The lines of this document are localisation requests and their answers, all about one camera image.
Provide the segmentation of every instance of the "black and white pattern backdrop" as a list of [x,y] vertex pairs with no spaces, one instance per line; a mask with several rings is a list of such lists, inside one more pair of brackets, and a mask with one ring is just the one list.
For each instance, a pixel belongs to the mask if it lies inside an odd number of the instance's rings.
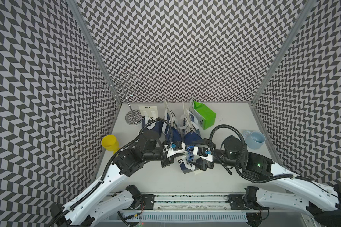
[[108,71],[140,79],[131,101],[154,102],[250,101],[304,1],[77,3]]
[[64,0],[0,0],[0,226],[86,188],[116,104]]
[[341,184],[341,0],[318,1],[257,109],[284,165]]

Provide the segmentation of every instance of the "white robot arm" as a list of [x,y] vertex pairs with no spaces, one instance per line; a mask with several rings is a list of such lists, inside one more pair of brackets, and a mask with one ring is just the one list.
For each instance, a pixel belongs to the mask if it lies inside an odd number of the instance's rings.
[[[126,149],[127,146],[124,146],[116,152],[107,164],[108,168],[105,168],[102,176],[85,191],[63,206],[53,205],[51,207],[53,220],[47,226],[57,224],[59,227],[93,227],[104,218],[120,210],[129,207],[136,209],[140,204],[142,195],[134,185],[128,186],[123,192],[107,201],[101,201],[121,181],[141,169],[145,161],[158,160],[161,161],[162,167],[165,167],[174,162],[174,157],[188,153],[202,158],[201,163],[198,163],[201,170],[212,169],[213,163],[210,165],[212,161],[219,162],[223,166],[225,164],[222,160],[229,161],[228,164],[234,165],[238,173],[240,172],[238,167],[242,168],[242,173],[239,175],[245,179],[250,180],[250,176],[258,176],[255,183],[270,181],[270,183],[292,192],[275,193],[255,186],[248,186],[242,201],[238,202],[244,210],[279,207],[313,216],[317,222],[327,227],[341,227],[341,186],[332,187],[311,180],[304,180],[305,178],[296,175],[272,160],[254,153],[244,154],[241,152],[235,162],[232,160],[233,156],[228,156],[226,146],[226,151],[215,151],[212,149],[212,145],[210,148],[193,146],[190,151],[187,150],[184,143],[174,142],[173,144],[169,143],[162,150],[155,150],[155,143],[149,142],[152,140],[148,140],[142,134],[142,130],[140,136],[127,145],[129,146],[137,139],[139,141],[134,149]],[[210,158],[210,152],[215,155],[214,158]]]

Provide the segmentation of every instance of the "cable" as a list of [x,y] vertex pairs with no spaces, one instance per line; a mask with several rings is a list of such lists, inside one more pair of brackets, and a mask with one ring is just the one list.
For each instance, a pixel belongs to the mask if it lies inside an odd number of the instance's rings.
[[338,196],[336,196],[336,195],[334,195],[334,194],[332,194],[332,193],[329,193],[328,191],[326,191],[326,190],[324,190],[322,187],[320,187],[320,186],[318,186],[318,185],[316,185],[317,187],[319,187],[320,189],[322,189],[323,191],[325,191],[325,192],[327,192],[328,194],[331,194],[331,195],[333,195],[334,197],[336,197],[336,198],[338,198],[338,199],[340,199],[341,200],[341,198],[340,197],[338,197]]
[[[100,181],[97,182],[97,184],[95,184],[95,186],[93,188],[91,188],[91,190],[86,193],[86,195],[84,195],[81,199],[79,199],[77,202],[75,202],[72,206],[69,207],[69,209],[71,211],[73,211],[73,209],[75,207],[77,207],[79,204],[81,204],[83,201],[85,201],[85,199],[87,199],[92,193],[94,193],[96,191],[96,189],[103,183],[104,179],[105,179],[105,176],[107,174],[107,171],[109,170],[109,167],[112,163],[112,161],[114,160],[114,158],[119,154],[119,152],[123,151],[125,148],[127,148],[128,146],[132,145],[133,143],[135,143],[138,139],[139,139],[139,135],[143,133],[143,131],[151,124],[153,124],[154,122],[157,122],[157,121],[163,121],[165,122],[168,127],[171,129],[172,126],[171,124],[167,121],[167,120],[164,120],[164,119],[154,119],[154,120],[151,120],[149,121],[147,124],[145,124],[145,126],[139,131],[139,134],[136,136],[135,139],[133,139],[130,143],[127,143],[125,146],[123,146],[122,148],[120,148],[117,152],[114,153],[114,155],[110,158],[109,162],[107,162],[106,164],[106,167],[105,167],[105,170],[104,172],[102,173],[102,176],[100,178]],[[172,140],[173,140],[173,130],[169,130],[169,141],[168,141],[168,146],[167,146],[167,150],[170,148],[171,144],[172,144]],[[165,161],[166,160],[163,159],[163,152],[161,153],[161,160],[162,161]],[[63,218],[66,214],[69,213],[69,210],[65,210],[63,211],[60,215],[56,216],[55,218],[53,218],[52,220],[50,220],[50,222],[46,225],[46,227],[50,227],[52,225],[54,225],[57,221],[59,221],[61,218]]]
[[139,216],[139,222],[141,221],[141,217],[142,217],[142,214],[143,214],[143,211],[144,211],[144,208],[145,208],[145,202],[144,201],[142,201],[142,202],[143,202],[143,206],[141,208],[141,212],[140,212],[140,216]]
[[[235,163],[235,169],[236,169],[236,172],[238,175],[240,175],[242,178],[248,180],[248,181],[251,181],[253,183],[258,183],[258,184],[261,184],[261,183],[267,183],[267,182],[270,182],[270,181],[273,181],[273,180],[277,180],[277,179],[282,179],[282,178],[293,178],[294,175],[292,174],[281,174],[281,175],[277,175],[277,176],[273,176],[273,177],[270,177],[268,179],[265,179],[265,180],[254,180],[254,179],[251,179],[245,175],[243,175],[241,172],[240,172],[240,169],[239,169],[239,165],[240,165],[240,161],[241,161],[241,158],[244,156],[244,153],[245,151],[247,151],[247,148],[246,148],[246,143],[245,143],[245,140],[242,136],[242,134],[237,130],[235,129],[234,127],[230,126],[230,125],[218,125],[216,126],[212,132],[210,133],[210,138],[209,138],[209,148],[210,148],[210,151],[211,153],[213,154],[214,153],[214,148],[213,148],[213,143],[212,143],[212,138],[215,134],[215,132],[218,130],[218,129],[221,129],[221,128],[227,128],[227,129],[230,129],[232,130],[233,132],[236,133],[236,135],[240,138],[240,141],[241,141],[241,144],[242,144],[242,149],[241,149],[241,153],[239,154],[239,156],[237,157],[237,160],[236,160],[236,163]],[[226,165],[223,163],[223,162],[220,162],[221,165],[226,169],[226,171],[230,174],[231,171],[226,167]],[[296,176],[295,177],[296,179],[300,179],[300,180],[305,180],[305,181],[308,181],[308,182],[311,182],[312,180],[309,179],[309,178],[306,178],[306,177],[302,177],[302,176]]]
[[136,226],[137,224],[139,224],[139,222],[131,222],[131,223],[128,223],[124,218],[123,216],[121,215],[120,211],[117,212],[117,214],[119,215],[120,219],[123,221],[123,223],[127,226],[130,226],[130,227],[134,227]]
[[265,218],[263,218],[262,220],[260,220],[260,221],[264,221],[265,219],[267,219],[268,217],[269,217],[269,209],[268,209],[268,214],[267,214],[267,216],[265,217]]
[[220,146],[220,150],[222,150],[222,146],[224,145],[224,142],[225,142],[226,139],[224,139],[224,141],[222,141],[221,146]]
[[232,172],[230,171],[230,169],[224,164],[224,162],[221,160],[221,158],[219,158],[217,155],[214,156],[214,158],[216,158],[220,164],[225,168],[225,170],[232,175]]

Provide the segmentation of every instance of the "metal mug tree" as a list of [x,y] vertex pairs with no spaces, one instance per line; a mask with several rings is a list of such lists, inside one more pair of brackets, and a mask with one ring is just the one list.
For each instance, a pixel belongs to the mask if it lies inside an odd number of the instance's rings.
[[[137,125],[141,122],[141,113],[140,110],[133,110],[132,107],[130,106],[130,102],[129,102],[129,96],[134,96],[135,94],[128,94],[126,91],[126,87],[131,87],[133,85],[135,85],[136,83],[132,83],[132,84],[126,84],[126,82],[123,82],[121,79],[117,79],[115,80],[115,90],[118,91],[122,91],[122,93],[124,94],[124,98],[125,98],[125,102],[127,103],[127,105],[130,108],[130,111],[125,115],[125,121],[129,124],[129,125]],[[111,84],[100,84],[100,90],[101,91],[105,91],[107,86],[113,86]]]

